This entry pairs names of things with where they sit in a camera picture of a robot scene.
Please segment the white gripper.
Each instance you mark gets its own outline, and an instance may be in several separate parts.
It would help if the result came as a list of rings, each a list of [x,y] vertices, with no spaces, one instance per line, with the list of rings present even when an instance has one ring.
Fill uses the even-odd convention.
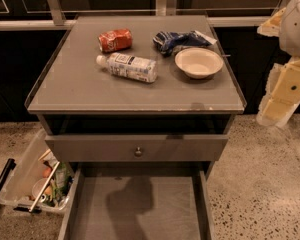
[[[284,65],[273,65],[256,117],[260,125],[283,127],[300,104],[300,0],[290,0],[286,8],[263,22],[257,33],[279,36],[280,49],[295,56]]]

